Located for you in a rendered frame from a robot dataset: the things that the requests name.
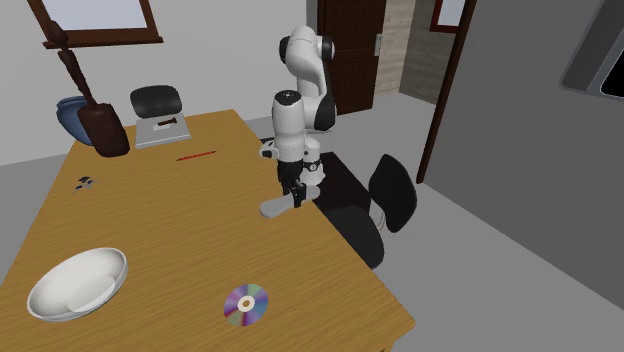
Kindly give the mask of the dark brown door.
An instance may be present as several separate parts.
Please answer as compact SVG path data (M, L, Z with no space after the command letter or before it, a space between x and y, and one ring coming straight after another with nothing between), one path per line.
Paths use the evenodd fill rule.
M331 38L329 78L339 115L373 106L387 0L318 0L317 33Z

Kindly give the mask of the dark brown door frame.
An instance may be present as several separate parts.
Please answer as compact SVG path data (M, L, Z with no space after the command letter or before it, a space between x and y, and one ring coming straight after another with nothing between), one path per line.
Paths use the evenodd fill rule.
M457 33L455 34L455 39L450 53L448 65L445 71L441 90L438 96L435 111L427 135L427 140L419 164L418 173L416 176L417 184L422 184L425 180L427 169L431 160L432 152L442 122L446 104L448 102L448 98L452 89L452 84L461 58L462 50L470 27L476 3L477 0L465 1L464 9L460 17L459 27Z

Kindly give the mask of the wooden table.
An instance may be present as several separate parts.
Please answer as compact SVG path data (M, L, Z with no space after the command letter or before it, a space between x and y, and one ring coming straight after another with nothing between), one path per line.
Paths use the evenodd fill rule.
M390 352L413 318L314 204L261 216L281 188L246 123L228 110L187 124L187 141L117 158L72 146L0 286L0 352ZM97 183L75 193L83 176ZM33 317L36 282L96 247L127 257L118 293L69 322ZM268 307L241 327L223 306L244 284Z

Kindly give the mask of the red framed window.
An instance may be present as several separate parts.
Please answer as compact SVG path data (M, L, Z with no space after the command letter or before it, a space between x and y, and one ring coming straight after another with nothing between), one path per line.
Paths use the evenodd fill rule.
M429 30L455 34L459 28L466 0L434 0Z

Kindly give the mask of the iridescent compact disc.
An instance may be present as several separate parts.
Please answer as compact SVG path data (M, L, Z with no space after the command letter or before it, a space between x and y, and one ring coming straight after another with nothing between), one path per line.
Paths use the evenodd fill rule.
M244 284L229 293L223 306L225 319L235 326L249 326L265 314L268 294L257 284Z

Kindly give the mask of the red pencil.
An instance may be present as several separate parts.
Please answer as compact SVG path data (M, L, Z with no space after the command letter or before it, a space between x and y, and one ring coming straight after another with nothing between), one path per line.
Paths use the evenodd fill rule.
M195 158L199 158L199 157L203 157L207 155L212 155L212 154L215 154L216 152L217 152L216 150L212 150L212 151L202 152L198 154L188 155L188 156L177 158L175 161L180 162L180 161L191 160L191 159L195 159Z

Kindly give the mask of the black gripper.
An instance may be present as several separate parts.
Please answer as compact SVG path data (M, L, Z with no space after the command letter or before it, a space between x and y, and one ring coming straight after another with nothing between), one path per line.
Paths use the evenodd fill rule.
M301 206L301 201L304 201L307 197L307 185L299 181L302 171L303 160L293 162L279 160L277 162L278 181L283 191L291 190L294 208L299 208Z

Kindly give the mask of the grey flat box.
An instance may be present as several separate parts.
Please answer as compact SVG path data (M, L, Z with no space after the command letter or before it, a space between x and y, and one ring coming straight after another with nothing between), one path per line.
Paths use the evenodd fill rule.
M178 122L166 126L157 126L158 122L171 118L177 118ZM136 123L136 149L189 140L190 138L191 134L183 113L140 119Z

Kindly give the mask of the grey framed wall screen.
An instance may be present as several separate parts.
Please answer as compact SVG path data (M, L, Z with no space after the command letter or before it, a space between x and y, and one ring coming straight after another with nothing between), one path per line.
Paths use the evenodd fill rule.
M560 85L624 102L624 0L601 0Z

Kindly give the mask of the black office chair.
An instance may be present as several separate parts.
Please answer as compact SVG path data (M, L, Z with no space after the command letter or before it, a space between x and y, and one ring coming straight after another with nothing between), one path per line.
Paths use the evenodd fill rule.
M417 207L417 194L408 171L389 154L380 158L367 193L368 204L374 202L381 209L383 224L391 233L400 231ZM384 244L370 208L346 205L322 213L370 269L382 263Z

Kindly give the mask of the white bowl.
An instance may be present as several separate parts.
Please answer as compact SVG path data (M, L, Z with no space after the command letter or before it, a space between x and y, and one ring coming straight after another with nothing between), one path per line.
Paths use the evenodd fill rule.
M122 287L128 260L116 248L78 253L50 269L31 289L26 307L35 318L66 322L88 315Z

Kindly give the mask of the dark brown wooden statue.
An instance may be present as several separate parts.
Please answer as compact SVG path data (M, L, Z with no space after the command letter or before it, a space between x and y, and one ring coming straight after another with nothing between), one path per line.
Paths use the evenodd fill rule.
M93 147L102 157L126 155L130 151L129 140L113 106L98 103L94 99L77 57L68 47L69 38L60 25L48 20L46 29L48 39L60 47L58 56L87 101L87 105L81 107L77 115Z

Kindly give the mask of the blue vase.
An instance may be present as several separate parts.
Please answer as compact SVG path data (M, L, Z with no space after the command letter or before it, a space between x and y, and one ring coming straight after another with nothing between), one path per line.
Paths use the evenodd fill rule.
M87 105L84 96L72 96L61 99L56 107L56 115L61 126L77 141L91 146L92 142L84 130L78 116L78 110Z

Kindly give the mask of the dark robot stand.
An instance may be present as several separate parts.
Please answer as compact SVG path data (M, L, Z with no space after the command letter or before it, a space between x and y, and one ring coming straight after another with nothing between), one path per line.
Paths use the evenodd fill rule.
M260 149L263 158L285 162L303 160L303 171L300 180L307 186L316 185L320 188L320 196L314 204L321 210L331 210L346 205L357 205L364 209L370 208L368 193L362 183L353 175L347 166L333 152L320 153L318 143L311 139L306 146L293 153L280 149L274 139L267 139ZM283 191L282 196L291 194Z

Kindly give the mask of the grey flat oblong object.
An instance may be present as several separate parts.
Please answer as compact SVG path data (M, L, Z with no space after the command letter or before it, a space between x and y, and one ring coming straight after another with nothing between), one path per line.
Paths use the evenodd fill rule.
M316 185L309 185L305 188L302 203L314 200L320 196L321 190ZM283 195L278 198L270 199L260 205L260 213L265 218L275 218L284 212L293 209L295 206L295 197L292 194Z

